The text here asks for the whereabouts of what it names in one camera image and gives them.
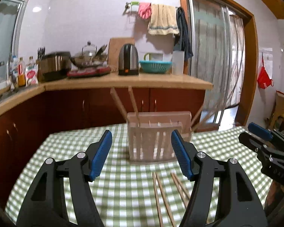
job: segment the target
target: table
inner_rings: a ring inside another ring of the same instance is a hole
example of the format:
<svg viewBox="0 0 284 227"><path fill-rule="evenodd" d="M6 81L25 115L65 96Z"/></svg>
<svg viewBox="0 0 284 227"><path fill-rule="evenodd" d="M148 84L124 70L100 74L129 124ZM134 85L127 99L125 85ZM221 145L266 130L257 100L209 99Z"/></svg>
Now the table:
<svg viewBox="0 0 284 227"><path fill-rule="evenodd" d="M284 95L277 92L276 93L276 108L271 119L269 129L273 130L274 124L278 117L284 112Z"/></svg>
<svg viewBox="0 0 284 227"><path fill-rule="evenodd" d="M126 124L51 134L30 159L11 191L5 208L11 220L14 223L17 221L25 194L45 159L48 157L53 157L56 161L69 159L74 154L85 151L90 143L97 142L106 129L113 134L113 144L100 176L90 183L91 192L104 225L106 227L159 226L152 172L158 172L173 217L179 225L185 207L170 172L177 174L190 194L194 183L182 175L178 162L152 165L131 164ZM260 172L262 166L256 158L256 153L239 143L238 136L243 131L245 131L243 127L235 127L222 132L196 133L191 141L199 151L204 151L214 159L227 161L230 157L237 158L264 205L272 180ZM218 188L219 179L215 179L209 222L214 220ZM76 223L68 179L64 179L64 190L69 220ZM158 194L164 226L171 226L159 189Z"/></svg>

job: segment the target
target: wooden door frame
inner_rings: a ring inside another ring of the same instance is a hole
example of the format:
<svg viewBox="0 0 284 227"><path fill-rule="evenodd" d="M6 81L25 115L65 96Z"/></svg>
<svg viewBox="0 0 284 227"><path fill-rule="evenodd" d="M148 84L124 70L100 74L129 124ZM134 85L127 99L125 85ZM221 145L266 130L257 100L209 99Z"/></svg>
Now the wooden door frame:
<svg viewBox="0 0 284 227"><path fill-rule="evenodd" d="M244 35L245 35L245 69L243 78L243 86L241 90L241 97L238 106L238 111L235 117L235 123L245 126L254 100L254 95L257 86L258 76L258 35L256 28L256 21L254 15L236 3L234 0L221 0L237 9L247 17L243 19ZM186 20L188 21L187 2L180 0L181 7L185 11ZM188 73L187 67L184 69L185 74Z"/></svg>

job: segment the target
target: red bag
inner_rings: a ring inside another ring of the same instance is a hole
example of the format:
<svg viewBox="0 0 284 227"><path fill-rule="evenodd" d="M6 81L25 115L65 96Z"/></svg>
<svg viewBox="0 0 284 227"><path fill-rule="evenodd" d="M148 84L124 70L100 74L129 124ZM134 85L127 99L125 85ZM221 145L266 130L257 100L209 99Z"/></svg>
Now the red bag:
<svg viewBox="0 0 284 227"><path fill-rule="evenodd" d="M262 53L262 67L258 77L258 85L262 89L266 89L268 86L273 86L273 80L269 78L265 68L264 68L264 58Z"/></svg>

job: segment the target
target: beige towel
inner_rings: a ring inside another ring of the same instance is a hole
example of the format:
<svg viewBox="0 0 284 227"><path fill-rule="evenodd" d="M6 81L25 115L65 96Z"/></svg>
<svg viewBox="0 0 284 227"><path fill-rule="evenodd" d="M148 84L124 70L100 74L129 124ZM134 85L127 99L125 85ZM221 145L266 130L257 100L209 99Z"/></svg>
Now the beige towel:
<svg viewBox="0 0 284 227"><path fill-rule="evenodd" d="M152 15L148 24L151 35L179 34L176 8L163 4L151 4Z"/></svg>

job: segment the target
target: black cloth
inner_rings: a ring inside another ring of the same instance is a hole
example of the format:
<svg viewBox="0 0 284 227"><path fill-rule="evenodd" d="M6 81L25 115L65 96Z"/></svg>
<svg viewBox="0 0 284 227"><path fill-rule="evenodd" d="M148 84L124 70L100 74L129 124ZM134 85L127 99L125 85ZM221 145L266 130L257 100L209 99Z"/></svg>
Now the black cloth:
<svg viewBox="0 0 284 227"><path fill-rule="evenodd" d="M189 58L193 57L193 51L191 49L187 21L182 7L177 8L176 16L179 34L175 35L175 45L173 50L184 51L184 60L188 60Z"/></svg>

